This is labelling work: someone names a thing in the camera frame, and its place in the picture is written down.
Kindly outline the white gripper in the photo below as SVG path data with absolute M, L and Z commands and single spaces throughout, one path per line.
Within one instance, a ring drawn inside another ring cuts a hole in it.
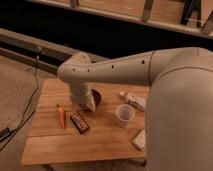
M 92 89 L 70 89 L 70 99 L 73 104 L 77 105 L 84 111 L 90 112 L 96 110 Z

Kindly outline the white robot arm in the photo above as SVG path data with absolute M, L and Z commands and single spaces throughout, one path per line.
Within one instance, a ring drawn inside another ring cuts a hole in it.
M 77 104 L 92 98 L 90 82 L 148 86 L 147 171 L 213 171 L 212 51 L 164 49 L 98 63 L 80 52 L 57 75 Z

